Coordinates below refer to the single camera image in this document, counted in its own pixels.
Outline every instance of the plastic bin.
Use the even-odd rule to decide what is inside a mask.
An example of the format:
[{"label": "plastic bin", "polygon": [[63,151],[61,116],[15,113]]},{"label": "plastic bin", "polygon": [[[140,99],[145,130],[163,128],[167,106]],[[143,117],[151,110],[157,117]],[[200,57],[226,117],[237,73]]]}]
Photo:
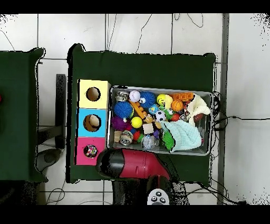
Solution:
[{"label": "plastic bin", "polygon": [[111,126],[111,117],[114,115],[113,106],[117,102],[115,96],[118,91],[126,91],[130,92],[132,90],[138,91],[150,91],[156,95],[159,94],[173,94],[176,92],[193,92],[205,101],[207,106],[210,108],[210,114],[204,115],[202,119],[196,123],[196,127],[202,127],[204,129],[204,143],[198,147],[193,148],[191,150],[178,150],[174,152],[169,152],[160,142],[159,146],[151,150],[147,150],[149,152],[154,153],[164,153],[164,154],[182,154],[182,155],[197,155],[197,156],[205,156],[210,152],[210,142],[211,142],[211,128],[212,128],[212,120],[213,120],[213,95],[210,92],[200,92],[200,91],[191,91],[191,90],[173,90],[173,89],[153,89],[153,88],[142,88],[142,87],[123,87],[123,86],[113,86],[110,89],[110,97],[111,100],[109,102],[109,110],[108,110],[108,133],[107,133],[107,147],[108,148],[130,148],[134,150],[145,150],[143,149],[141,144],[130,144],[128,146],[124,146],[121,143],[114,142],[114,129]]}]

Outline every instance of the yellow cube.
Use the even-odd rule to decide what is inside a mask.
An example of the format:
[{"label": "yellow cube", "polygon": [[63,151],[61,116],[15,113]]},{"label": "yellow cube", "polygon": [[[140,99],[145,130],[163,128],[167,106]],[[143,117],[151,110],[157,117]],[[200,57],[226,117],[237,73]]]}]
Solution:
[{"label": "yellow cube", "polygon": [[108,108],[109,90],[111,85],[107,81],[79,79],[78,83],[80,108]]}]

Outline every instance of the round hole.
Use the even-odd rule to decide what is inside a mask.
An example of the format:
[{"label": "round hole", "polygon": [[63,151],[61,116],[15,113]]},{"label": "round hole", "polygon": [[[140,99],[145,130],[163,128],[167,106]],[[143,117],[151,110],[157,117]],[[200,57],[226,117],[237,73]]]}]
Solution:
[{"label": "round hole", "polygon": [[87,145],[83,149],[83,153],[88,158],[94,158],[97,155],[98,150],[97,150],[97,148],[94,145]]},{"label": "round hole", "polygon": [[90,101],[98,101],[100,98],[100,91],[97,87],[91,87],[86,92],[86,97]]},{"label": "round hole", "polygon": [[83,120],[83,126],[89,132],[96,132],[101,126],[101,119],[95,114],[87,115]]}]

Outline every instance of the pink cube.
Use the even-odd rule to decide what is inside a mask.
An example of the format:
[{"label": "pink cube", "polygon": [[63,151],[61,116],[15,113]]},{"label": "pink cube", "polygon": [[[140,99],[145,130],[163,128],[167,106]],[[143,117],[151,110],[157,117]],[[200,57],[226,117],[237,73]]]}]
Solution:
[{"label": "pink cube", "polygon": [[[98,153],[94,158],[88,158],[83,150],[87,145],[94,145]],[[92,165],[95,166],[97,164],[97,158],[99,154],[105,149],[105,138],[102,137],[78,137],[78,145],[77,150],[77,158],[76,165]]]}]

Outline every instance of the green table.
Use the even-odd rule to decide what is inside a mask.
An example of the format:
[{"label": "green table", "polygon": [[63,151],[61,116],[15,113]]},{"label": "green table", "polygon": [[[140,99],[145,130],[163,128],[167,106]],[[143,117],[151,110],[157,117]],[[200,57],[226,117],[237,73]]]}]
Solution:
[{"label": "green table", "polygon": [[[75,145],[77,80],[106,80],[113,85],[212,92],[215,55],[151,55],[84,52],[75,44],[68,53],[69,86],[67,142]],[[209,155],[164,155],[170,173],[179,181],[198,181],[208,186]],[[74,165],[74,147],[67,147],[67,180],[104,179],[94,166]]]},{"label": "green table", "polygon": [[0,52],[0,180],[43,182],[37,150],[36,63],[44,49]]}]

